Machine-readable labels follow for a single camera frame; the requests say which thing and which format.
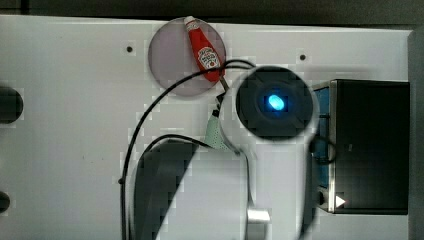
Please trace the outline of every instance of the blue led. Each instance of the blue led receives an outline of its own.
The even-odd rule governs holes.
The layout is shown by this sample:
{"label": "blue led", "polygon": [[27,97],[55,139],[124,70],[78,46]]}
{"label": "blue led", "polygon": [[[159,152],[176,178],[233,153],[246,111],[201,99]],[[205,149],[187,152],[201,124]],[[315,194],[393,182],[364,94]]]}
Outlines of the blue led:
{"label": "blue led", "polygon": [[281,99],[277,95],[271,95],[268,98],[268,102],[269,102],[269,104],[271,104],[271,107],[274,108],[274,110],[277,110],[277,111],[283,110],[284,105],[285,105],[283,99]]}

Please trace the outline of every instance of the black cable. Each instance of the black cable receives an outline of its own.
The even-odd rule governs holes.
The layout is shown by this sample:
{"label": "black cable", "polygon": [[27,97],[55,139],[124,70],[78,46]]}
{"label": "black cable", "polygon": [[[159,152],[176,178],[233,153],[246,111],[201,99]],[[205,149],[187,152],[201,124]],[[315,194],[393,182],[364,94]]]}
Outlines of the black cable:
{"label": "black cable", "polygon": [[178,82],[172,84],[161,95],[159,95],[159,97],[156,98],[156,100],[153,101],[153,103],[149,106],[149,108],[144,112],[143,116],[141,117],[140,121],[138,122],[138,124],[137,124],[137,126],[134,130],[130,144],[128,145],[128,150],[127,150],[127,153],[125,155],[125,160],[124,160],[122,177],[118,181],[118,183],[121,184],[121,192],[120,192],[120,194],[121,194],[121,225],[122,225],[122,239],[123,240],[127,239],[126,238],[127,224],[126,224],[126,214],[125,214],[125,211],[126,211],[125,210],[125,190],[126,190],[125,189],[125,182],[126,182],[126,177],[127,177],[127,174],[128,174],[128,165],[129,165],[129,162],[130,162],[130,159],[131,159],[131,153],[132,153],[132,150],[134,148],[135,141],[137,139],[138,133],[140,132],[141,126],[143,125],[147,116],[153,110],[153,108],[159,103],[159,101],[162,100],[168,93],[170,93],[176,87],[178,87],[179,85],[187,82],[188,80],[190,80],[194,77],[200,76],[200,75],[208,73],[208,72],[226,69],[227,67],[228,68],[246,69],[245,66],[227,66],[227,65],[234,63],[234,62],[244,63],[244,64],[251,66],[252,68],[255,67],[255,65],[253,63],[250,63],[249,61],[234,59],[234,60],[229,60],[229,61],[224,62],[224,64],[219,68],[210,68],[210,69],[206,69],[206,70],[202,70],[202,71],[193,73],[193,74],[179,80]]}
{"label": "black cable", "polygon": [[199,141],[197,139],[191,138],[191,137],[187,137],[187,136],[183,136],[183,135],[179,135],[179,134],[166,134],[166,135],[162,135],[162,136],[156,138],[153,142],[151,142],[149,144],[149,146],[147,146],[146,150],[144,150],[144,152],[141,155],[140,159],[143,157],[144,153],[150,151],[158,142],[162,141],[163,139],[167,139],[167,138],[182,139],[182,140],[186,140],[186,141],[189,141],[189,142],[192,142],[192,143],[199,144],[200,146],[203,146],[203,147],[212,148],[208,144],[206,144],[204,142],[201,142],[201,141]]}

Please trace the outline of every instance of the red ketchup bottle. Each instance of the red ketchup bottle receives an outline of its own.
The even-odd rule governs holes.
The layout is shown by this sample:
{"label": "red ketchup bottle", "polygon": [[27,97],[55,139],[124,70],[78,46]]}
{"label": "red ketchup bottle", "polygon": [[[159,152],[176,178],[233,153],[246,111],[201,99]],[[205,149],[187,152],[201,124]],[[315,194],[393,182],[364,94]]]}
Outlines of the red ketchup bottle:
{"label": "red ketchup bottle", "polygon": [[[186,17],[184,19],[188,35],[190,37],[191,48],[193,49],[193,55],[196,59],[197,66],[200,70],[206,70],[214,67],[220,67],[222,64],[218,53],[215,48],[206,38],[203,31],[199,28],[197,21],[193,17]],[[204,74],[205,78],[210,82],[217,82],[220,80],[219,71],[208,72]]]}

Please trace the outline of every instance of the white platform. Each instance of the white platform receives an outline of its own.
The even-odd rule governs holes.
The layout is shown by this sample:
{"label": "white platform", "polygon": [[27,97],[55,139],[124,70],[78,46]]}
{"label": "white platform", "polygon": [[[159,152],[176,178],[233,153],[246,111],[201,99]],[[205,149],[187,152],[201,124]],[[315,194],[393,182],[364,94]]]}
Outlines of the white platform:
{"label": "white platform", "polygon": [[[163,23],[0,16],[0,84],[16,88],[25,103],[14,125],[0,126],[0,190],[13,201],[0,216],[0,239],[120,239],[117,180],[137,120],[163,91],[146,61]],[[280,64],[308,83],[407,81],[410,31],[213,26],[228,59]],[[202,139],[221,91],[166,98],[144,125],[133,159],[164,133]],[[407,216],[319,215],[309,239],[408,238]]]}

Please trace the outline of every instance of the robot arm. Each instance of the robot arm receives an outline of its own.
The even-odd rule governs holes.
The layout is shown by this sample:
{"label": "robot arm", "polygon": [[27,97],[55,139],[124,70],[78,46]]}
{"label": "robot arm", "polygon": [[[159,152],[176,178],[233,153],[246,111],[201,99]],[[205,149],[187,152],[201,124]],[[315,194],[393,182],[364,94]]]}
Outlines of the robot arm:
{"label": "robot arm", "polygon": [[317,112],[293,72],[251,70],[221,105],[221,135],[233,151],[168,141],[143,154],[132,177],[132,239],[303,236],[314,213],[308,150]]}

